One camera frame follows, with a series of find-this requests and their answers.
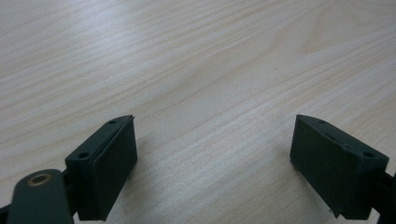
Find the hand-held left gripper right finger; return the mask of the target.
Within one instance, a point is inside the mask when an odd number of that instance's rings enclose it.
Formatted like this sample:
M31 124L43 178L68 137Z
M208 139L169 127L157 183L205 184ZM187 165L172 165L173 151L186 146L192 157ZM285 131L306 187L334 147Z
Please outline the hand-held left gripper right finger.
M290 161L335 216L389 219L389 157L329 122L298 115Z

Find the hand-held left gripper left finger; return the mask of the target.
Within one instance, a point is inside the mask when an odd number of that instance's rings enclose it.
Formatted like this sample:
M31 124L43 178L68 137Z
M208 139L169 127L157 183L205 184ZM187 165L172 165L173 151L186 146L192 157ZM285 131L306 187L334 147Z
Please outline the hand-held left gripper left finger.
M81 220L105 220L137 162L134 117L106 122L65 158Z

